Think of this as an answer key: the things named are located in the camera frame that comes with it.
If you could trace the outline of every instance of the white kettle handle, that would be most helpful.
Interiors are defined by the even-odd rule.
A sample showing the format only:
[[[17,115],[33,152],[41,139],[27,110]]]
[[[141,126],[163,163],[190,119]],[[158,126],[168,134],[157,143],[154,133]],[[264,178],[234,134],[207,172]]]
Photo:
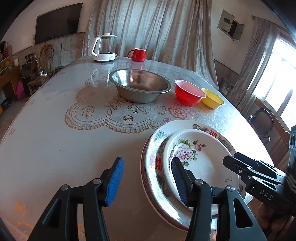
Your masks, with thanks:
[[[99,47],[97,48],[97,49],[100,51],[101,39],[102,39],[101,37],[97,37],[97,38],[94,38],[94,39],[93,39],[93,41],[92,41],[92,43],[91,43],[91,46],[90,46],[90,48],[89,48],[89,54],[98,57],[98,54],[96,54],[96,53],[94,52],[94,49],[95,49],[95,46],[96,46],[97,41],[100,40],[100,41],[99,41]]]

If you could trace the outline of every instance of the red bowl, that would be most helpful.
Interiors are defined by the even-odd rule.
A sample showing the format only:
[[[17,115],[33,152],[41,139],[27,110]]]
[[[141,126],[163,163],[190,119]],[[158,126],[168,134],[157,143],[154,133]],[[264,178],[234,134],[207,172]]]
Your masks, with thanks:
[[[175,93],[177,100],[187,106],[193,106],[207,97],[205,92],[196,85],[185,80],[175,80]]]

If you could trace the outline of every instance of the television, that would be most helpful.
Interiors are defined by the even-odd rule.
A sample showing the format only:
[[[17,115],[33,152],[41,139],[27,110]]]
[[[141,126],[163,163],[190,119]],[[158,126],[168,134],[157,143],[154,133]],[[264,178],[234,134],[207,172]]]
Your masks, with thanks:
[[[38,16],[35,44],[77,33],[81,8],[77,3]]]

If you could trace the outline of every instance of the kettle lid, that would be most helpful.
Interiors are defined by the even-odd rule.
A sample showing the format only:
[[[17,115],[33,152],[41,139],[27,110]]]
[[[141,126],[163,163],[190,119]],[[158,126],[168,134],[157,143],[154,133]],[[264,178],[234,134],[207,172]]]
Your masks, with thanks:
[[[98,37],[110,37],[110,38],[115,38],[117,35],[111,35],[111,33],[104,33],[102,35],[98,35]]]

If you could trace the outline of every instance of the floral plate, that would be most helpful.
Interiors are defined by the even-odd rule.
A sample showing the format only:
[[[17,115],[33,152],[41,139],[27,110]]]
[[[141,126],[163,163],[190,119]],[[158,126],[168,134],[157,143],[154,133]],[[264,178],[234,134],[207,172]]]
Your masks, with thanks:
[[[171,161],[178,157],[185,169],[192,171],[214,187],[233,185],[239,188],[239,177],[223,165],[223,158],[231,155],[226,147],[212,135],[196,129],[184,129],[172,135],[163,151],[163,170],[167,183],[175,197],[181,202],[177,186],[170,169]],[[218,213],[217,204],[212,214]]]
[[[151,136],[141,157],[141,178],[144,191],[153,209],[167,223],[180,230],[188,231],[192,211],[182,205],[169,188],[163,171],[163,150],[168,139],[183,129],[199,129],[216,137],[234,155],[233,146],[218,132],[194,120],[174,120],[158,128]],[[245,197],[243,186],[239,192]]]

